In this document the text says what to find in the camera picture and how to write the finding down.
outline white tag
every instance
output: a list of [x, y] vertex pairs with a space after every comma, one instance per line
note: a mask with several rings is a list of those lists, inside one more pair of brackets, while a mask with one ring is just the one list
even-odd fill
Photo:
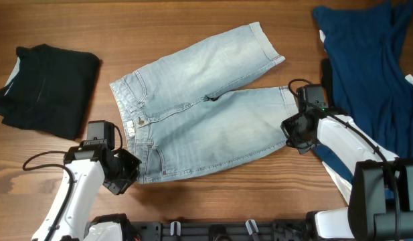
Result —
[[133, 126], [133, 121], [127, 121], [126, 122], [126, 127], [127, 127], [127, 132], [129, 133], [130, 137], [134, 137], [135, 136], [135, 128]]
[[10, 84], [10, 82], [14, 79], [14, 77], [19, 73], [19, 65], [20, 65], [20, 59], [17, 57], [16, 65], [14, 66], [13, 71], [10, 74], [10, 77], [8, 77], [7, 83], [5, 83], [5, 86]]

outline denim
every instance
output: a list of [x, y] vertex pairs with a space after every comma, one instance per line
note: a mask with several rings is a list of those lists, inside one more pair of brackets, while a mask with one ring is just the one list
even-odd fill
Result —
[[110, 84], [139, 183], [229, 169], [285, 145], [287, 87], [235, 90], [281, 63], [259, 23], [209, 37]]

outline black cable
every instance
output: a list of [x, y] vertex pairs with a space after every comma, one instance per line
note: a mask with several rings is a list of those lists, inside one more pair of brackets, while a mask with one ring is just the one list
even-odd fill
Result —
[[48, 232], [48, 234], [47, 234], [47, 236], [46, 236], [45, 241], [49, 241], [50, 238], [53, 236], [54, 231], [58, 229], [57, 225], [59, 224], [60, 218], [62, 217], [62, 214], [64, 213], [65, 208], [66, 208], [66, 206], [68, 205], [68, 202], [69, 202], [70, 197], [71, 197], [72, 186], [74, 185], [74, 176], [72, 176], [72, 172], [71, 172], [71, 170], [69, 170], [69, 168], [65, 167], [64, 165], [60, 165], [60, 164], [44, 164], [44, 165], [38, 165], [38, 166], [36, 166], [36, 167], [26, 167], [26, 165], [27, 165], [30, 161], [34, 160], [34, 159], [37, 158], [37, 157], [40, 157], [40, 156], [42, 156], [42, 155], [47, 155], [47, 154], [56, 154], [56, 153], [58, 153], [58, 154], [66, 154], [65, 151], [46, 151], [46, 152], [43, 152], [43, 153], [34, 155], [33, 157], [30, 157], [27, 161], [25, 161], [25, 163], [23, 164], [23, 167], [22, 167], [22, 169], [23, 169], [24, 171], [32, 171], [32, 170], [36, 170], [36, 169], [42, 169], [42, 168], [45, 168], [45, 167], [59, 167], [59, 168], [62, 168], [63, 170], [65, 170], [66, 173], [67, 173], [67, 174], [69, 175], [69, 177], [70, 177], [69, 186], [68, 186], [68, 190], [67, 190], [67, 192], [66, 192], [65, 199], [64, 199], [64, 201], [62, 202], [62, 205], [60, 206], [59, 212], [58, 212], [58, 214], [56, 215], [56, 218], [54, 219], [53, 224], [52, 224], [52, 225], [50, 226], [50, 228], [49, 228], [49, 232]]
[[120, 136], [120, 147], [118, 149], [115, 149], [115, 150], [112, 151], [112, 153], [115, 155], [115, 154], [119, 153], [121, 151], [121, 149], [123, 149], [123, 137], [121, 135], [119, 127], [116, 126], [116, 125], [114, 125], [114, 127], [117, 129], [118, 135]]
[[[297, 94], [291, 89], [291, 84], [293, 82], [306, 82], [309, 84], [312, 84], [312, 82], [308, 81], [308, 80], [304, 80], [304, 79], [295, 79], [295, 80], [291, 80], [288, 83], [288, 89], [291, 92], [291, 94], [293, 94], [295, 97], [298, 97]], [[319, 111], [321, 111], [322, 113], [324, 113], [327, 116], [330, 116], [331, 118], [334, 118], [336, 121], [340, 122], [341, 124], [345, 125], [346, 128], [349, 128], [349, 130], [355, 132], [357, 135], [359, 135], [374, 151], [374, 153], [377, 153], [378, 156], [380, 157], [380, 159], [382, 159], [385, 170], [387, 172], [387, 174], [390, 177], [390, 183], [391, 183], [391, 187], [394, 191], [394, 200], [395, 200], [395, 241], [400, 239], [400, 194], [398, 192], [398, 187], [396, 185], [396, 178], [395, 175], [392, 173], [390, 164], [388, 163], [388, 160], [384, 157], [384, 155], [382, 154], [382, 152], [380, 152], [379, 147], [375, 146], [364, 134], [362, 134], [360, 131], [358, 131], [357, 129], [355, 129], [353, 126], [351, 126], [349, 123], [344, 122], [343, 120], [341, 120], [340, 118], [336, 117], [334, 114], [331, 114], [329, 112], [323, 111], [322, 108], [319, 108], [318, 106], [315, 106], [314, 104], [311, 104], [310, 102], [307, 102], [306, 100], [303, 100], [302, 98], [300, 98], [299, 100], [303, 101], [306, 105], [317, 109]]]

